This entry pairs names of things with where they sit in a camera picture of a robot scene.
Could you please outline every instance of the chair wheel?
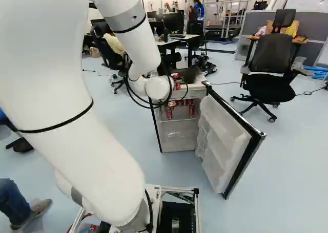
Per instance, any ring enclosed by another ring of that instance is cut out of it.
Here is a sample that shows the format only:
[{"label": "chair wheel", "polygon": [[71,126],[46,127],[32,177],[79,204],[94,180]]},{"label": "chair wheel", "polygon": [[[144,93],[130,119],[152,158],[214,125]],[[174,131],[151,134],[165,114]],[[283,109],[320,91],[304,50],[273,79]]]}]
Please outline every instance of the chair wheel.
[{"label": "chair wheel", "polygon": [[270,117],[269,119],[268,119],[268,122],[270,122],[270,123],[274,123],[276,121],[276,119],[274,119],[274,118],[272,118],[272,117]]}]

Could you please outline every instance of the fridge door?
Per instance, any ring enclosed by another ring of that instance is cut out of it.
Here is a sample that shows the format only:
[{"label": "fridge door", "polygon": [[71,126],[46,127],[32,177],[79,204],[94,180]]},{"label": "fridge door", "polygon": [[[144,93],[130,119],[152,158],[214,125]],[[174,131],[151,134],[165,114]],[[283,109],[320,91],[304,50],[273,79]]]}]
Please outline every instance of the fridge door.
[{"label": "fridge door", "polygon": [[195,153],[214,191],[227,199],[266,135],[202,83],[208,94],[200,103]]}]

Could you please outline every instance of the gray floor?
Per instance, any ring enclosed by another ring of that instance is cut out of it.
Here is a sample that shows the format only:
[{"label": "gray floor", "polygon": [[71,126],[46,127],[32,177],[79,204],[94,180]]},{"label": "gray floor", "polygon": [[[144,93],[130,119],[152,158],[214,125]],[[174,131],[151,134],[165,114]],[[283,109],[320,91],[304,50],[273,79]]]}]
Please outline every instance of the gray floor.
[{"label": "gray floor", "polygon": [[[213,52],[209,57],[219,69],[208,77],[210,82],[240,80],[242,62],[235,61],[234,55]],[[83,68],[108,73],[101,62],[99,58],[84,58]],[[282,104],[273,110],[278,116],[274,124],[267,122],[261,109],[245,114],[246,119],[268,136],[232,196],[225,201],[213,192],[193,152],[159,152],[149,110],[138,107],[124,90],[114,95],[109,76],[91,72],[83,72],[83,76],[99,117],[139,162],[148,183],[200,188],[204,233],[326,232],[327,91],[298,96]],[[321,84],[318,80],[297,77],[292,86],[301,93],[317,89]],[[225,99],[243,92],[237,84],[214,86],[214,89]],[[237,110],[246,106],[242,102],[233,103]],[[1,127],[0,176],[13,179],[29,201],[52,198],[54,205],[43,218],[44,232],[66,232],[78,207],[56,188],[51,166],[37,151],[20,155],[5,150],[5,145],[16,138]],[[9,232],[8,227],[6,217],[0,214],[0,232]]]}]

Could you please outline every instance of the mini fridge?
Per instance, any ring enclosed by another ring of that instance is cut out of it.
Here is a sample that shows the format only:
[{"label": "mini fridge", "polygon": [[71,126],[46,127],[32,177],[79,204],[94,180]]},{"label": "mini fridge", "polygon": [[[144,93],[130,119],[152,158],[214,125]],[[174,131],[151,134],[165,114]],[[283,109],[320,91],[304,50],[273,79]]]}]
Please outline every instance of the mini fridge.
[{"label": "mini fridge", "polygon": [[216,193],[227,199],[265,139],[204,77],[173,92],[176,106],[152,110],[162,153],[194,151]]}]

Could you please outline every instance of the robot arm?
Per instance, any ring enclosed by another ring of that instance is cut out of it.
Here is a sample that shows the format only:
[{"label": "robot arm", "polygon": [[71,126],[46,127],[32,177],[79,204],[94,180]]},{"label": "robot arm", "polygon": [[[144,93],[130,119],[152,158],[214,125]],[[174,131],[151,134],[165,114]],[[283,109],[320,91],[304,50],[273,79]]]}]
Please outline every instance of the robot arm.
[{"label": "robot arm", "polygon": [[[103,221],[138,231],[149,221],[144,175],[96,117],[81,75],[88,1],[0,0],[0,106],[53,165],[65,194]],[[130,78],[148,95],[167,94],[160,77],[139,77],[160,64],[140,0],[93,1],[134,62]]]}]

